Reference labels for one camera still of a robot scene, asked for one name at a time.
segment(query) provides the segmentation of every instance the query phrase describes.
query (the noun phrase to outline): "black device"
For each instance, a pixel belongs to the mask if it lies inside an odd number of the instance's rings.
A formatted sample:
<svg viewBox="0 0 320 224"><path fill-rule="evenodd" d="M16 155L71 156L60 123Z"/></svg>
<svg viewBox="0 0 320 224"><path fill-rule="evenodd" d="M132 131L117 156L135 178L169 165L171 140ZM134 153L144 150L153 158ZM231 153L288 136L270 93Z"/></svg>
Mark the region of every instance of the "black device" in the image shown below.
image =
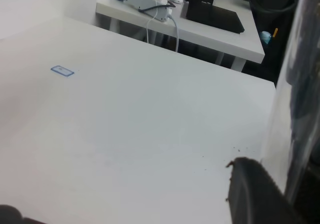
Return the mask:
<svg viewBox="0 0 320 224"><path fill-rule="evenodd" d="M214 0L189 0L186 18L204 25L231 31L245 31L236 12L213 6Z"/></svg>

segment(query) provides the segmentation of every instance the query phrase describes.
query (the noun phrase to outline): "black cord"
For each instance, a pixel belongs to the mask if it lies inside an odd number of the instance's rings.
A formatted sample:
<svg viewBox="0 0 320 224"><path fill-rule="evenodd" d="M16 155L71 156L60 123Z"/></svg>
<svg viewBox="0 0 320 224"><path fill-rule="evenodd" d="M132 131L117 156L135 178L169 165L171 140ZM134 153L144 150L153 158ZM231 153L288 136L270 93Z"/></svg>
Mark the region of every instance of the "black cord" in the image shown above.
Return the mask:
<svg viewBox="0 0 320 224"><path fill-rule="evenodd" d="M261 5L259 0L249 0L252 6L259 12L265 13L265 14L276 14L276 13L284 13L287 11L293 11L295 10L295 7L297 6L297 0L294 0L294 2L283 8L283 9L268 9Z"/></svg>
<svg viewBox="0 0 320 224"><path fill-rule="evenodd" d="M145 11L149 11L149 10L153 10L153 9L157 9L157 8L165 8L165 7L171 7L171 8L175 8L175 5L173 5L171 2L169 2L169 5L157 5L157 6L153 6L144 10L138 9L139 12L143 13Z"/></svg>

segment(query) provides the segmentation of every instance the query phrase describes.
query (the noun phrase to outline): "small white object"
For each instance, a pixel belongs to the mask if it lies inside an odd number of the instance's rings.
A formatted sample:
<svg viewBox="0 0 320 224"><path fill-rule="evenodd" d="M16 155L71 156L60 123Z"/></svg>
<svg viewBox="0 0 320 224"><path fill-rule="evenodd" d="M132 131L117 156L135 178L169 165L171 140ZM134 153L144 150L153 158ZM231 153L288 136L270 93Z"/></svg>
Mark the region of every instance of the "small white object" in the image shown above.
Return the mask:
<svg viewBox="0 0 320 224"><path fill-rule="evenodd" d="M184 2L184 0L173 0L173 2L175 2L176 4L182 4Z"/></svg>

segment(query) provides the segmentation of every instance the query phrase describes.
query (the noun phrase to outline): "white tabletop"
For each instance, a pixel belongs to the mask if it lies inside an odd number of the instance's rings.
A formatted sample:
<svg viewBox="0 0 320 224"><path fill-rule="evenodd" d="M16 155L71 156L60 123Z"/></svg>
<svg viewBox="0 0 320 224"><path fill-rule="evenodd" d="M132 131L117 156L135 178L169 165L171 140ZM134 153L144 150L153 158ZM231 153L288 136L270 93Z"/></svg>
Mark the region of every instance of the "white tabletop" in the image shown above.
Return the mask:
<svg viewBox="0 0 320 224"><path fill-rule="evenodd" d="M259 159L273 83L70 19L1 41L0 62L1 204L45 223L231 223L225 165Z"/></svg>
<svg viewBox="0 0 320 224"><path fill-rule="evenodd" d="M261 63L265 53L262 48L254 18L248 2L243 0L214 0L214 6L237 13L245 31L236 34L230 31L203 25L185 18L188 3L176 4L172 16L178 24L179 37L182 40L205 46L220 52ZM96 12L137 26L146 27L150 17L118 0L99 0ZM153 20L149 29L162 34L176 36L171 20L163 23Z"/></svg>

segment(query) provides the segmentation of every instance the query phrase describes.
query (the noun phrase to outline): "clear plastic sheet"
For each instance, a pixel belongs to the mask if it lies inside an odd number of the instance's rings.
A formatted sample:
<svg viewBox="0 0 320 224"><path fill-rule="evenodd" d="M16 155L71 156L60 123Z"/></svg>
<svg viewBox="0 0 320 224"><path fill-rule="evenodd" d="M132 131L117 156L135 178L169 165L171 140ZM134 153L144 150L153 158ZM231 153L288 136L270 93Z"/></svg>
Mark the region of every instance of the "clear plastic sheet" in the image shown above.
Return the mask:
<svg viewBox="0 0 320 224"><path fill-rule="evenodd" d="M320 0L299 0L294 17L262 164L294 201L310 156L320 163Z"/></svg>

